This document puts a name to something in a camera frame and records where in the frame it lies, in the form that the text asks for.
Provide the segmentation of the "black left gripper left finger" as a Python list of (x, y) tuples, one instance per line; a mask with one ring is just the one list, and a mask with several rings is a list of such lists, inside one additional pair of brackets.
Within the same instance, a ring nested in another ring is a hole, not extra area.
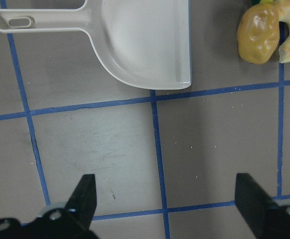
[(0, 219), (0, 239), (95, 239), (90, 224), (97, 206), (94, 174), (85, 174), (64, 206), (46, 208), (32, 222)]

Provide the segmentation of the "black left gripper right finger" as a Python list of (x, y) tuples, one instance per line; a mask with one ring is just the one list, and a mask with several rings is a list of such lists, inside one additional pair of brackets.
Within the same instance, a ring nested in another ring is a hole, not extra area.
[(280, 205), (248, 173), (238, 173), (235, 205), (257, 239), (290, 239), (290, 205)]

